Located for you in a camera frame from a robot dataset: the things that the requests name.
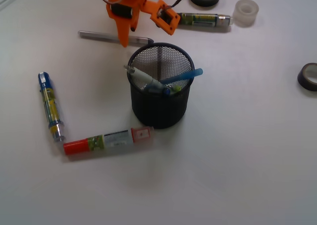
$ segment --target black mesh pencil holder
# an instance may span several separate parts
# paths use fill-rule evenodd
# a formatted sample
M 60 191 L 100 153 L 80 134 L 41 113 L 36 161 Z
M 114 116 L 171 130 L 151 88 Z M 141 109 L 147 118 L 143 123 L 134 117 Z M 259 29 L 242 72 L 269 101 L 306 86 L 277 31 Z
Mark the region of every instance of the black mesh pencil holder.
M 129 60 L 133 66 L 160 81 L 194 70 L 189 55 L 181 48 L 168 43 L 153 43 L 138 49 Z M 139 121 L 157 129 L 171 127 L 184 115 L 193 79 L 169 84 L 182 90 L 170 96 L 149 93 L 146 83 L 128 74 L 131 86 L 132 109 Z

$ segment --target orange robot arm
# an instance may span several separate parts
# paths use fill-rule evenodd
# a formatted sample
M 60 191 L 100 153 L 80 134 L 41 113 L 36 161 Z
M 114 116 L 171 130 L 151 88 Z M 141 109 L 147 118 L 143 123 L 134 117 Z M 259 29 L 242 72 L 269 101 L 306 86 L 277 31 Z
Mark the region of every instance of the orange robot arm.
M 118 38 L 126 47 L 129 43 L 129 30 L 135 31 L 138 25 L 140 11 L 151 15 L 151 20 L 165 32 L 173 35 L 180 16 L 168 5 L 159 0 L 157 3 L 148 0 L 103 0 L 110 18 L 117 25 Z

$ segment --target red marker cap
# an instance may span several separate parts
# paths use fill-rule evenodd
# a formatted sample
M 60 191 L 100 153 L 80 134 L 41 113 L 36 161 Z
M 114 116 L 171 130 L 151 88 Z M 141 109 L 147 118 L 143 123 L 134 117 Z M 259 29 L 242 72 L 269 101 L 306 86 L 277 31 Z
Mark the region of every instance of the red marker cap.
M 89 152 L 88 139 L 86 138 L 80 141 L 64 143 L 64 151 L 66 155 Z

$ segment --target label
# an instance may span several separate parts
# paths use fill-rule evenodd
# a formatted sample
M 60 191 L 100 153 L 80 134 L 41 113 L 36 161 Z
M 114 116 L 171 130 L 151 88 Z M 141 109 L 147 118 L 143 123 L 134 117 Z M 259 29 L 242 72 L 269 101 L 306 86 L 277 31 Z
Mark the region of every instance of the label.
M 214 27 L 215 24 L 216 24 L 215 22 L 197 22 L 197 21 L 193 22 L 194 26 L 200 26 L 200 27 Z
M 90 151 L 97 151 L 97 150 L 104 150 L 105 149 L 105 143 L 103 140 L 103 136 L 95 136 L 95 137 L 89 137 L 88 138 L 88 146 Z
M 104 142 L 106 148 L 133 144 L 129 130 L 106 134 L 104 136 Z

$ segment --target green label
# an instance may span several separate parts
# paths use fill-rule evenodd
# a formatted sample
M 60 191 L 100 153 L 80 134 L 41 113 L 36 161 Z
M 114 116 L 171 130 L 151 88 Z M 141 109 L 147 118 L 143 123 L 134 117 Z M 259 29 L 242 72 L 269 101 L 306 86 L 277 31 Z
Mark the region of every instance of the green label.
M 102 135 L 88 138 L 88 146 L 90 151 L 104 150 L 105 144 Z

